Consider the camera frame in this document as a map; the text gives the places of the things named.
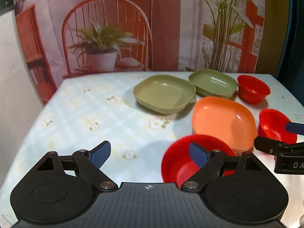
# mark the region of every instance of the crosshair symbol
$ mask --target crosshair symbol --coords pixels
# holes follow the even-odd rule
[[[145,188],[148,189],[148,190],[150,190],[150,189],[153,189],[154,187],[149,184],[149,185],[146,185]]]

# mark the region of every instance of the green plate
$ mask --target green plate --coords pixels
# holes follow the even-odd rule
[[[196,91],[204,96],[230,99],[237,90],[238,83],[232,77],[212,69],[200,69],[189,76]]]
[[[164,115],[183,110],[195,92],[193,84],[170,75],[151,76],[133,89],[139,104]]]

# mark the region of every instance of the white flower pot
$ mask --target white flower pot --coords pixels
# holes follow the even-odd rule
[[[115,69],[117,53],[87,55],[87,61],[94,71],[112,72]]]

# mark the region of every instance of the triangular cutout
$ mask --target triangular cutout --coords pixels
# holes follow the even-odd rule
[[[47,160],[38,168],[38,171],[54,170],[53,158],[47,158]]]
[[[245,164],[245,170],[258,170],[261,171],[259,166],[256,164],[256,162],[251,158],[248,157]]]

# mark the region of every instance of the dark blue curtain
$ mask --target dark blue curtain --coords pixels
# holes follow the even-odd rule
[[[276,79],[304,105],[304,0],[289,0],[287,33]]]

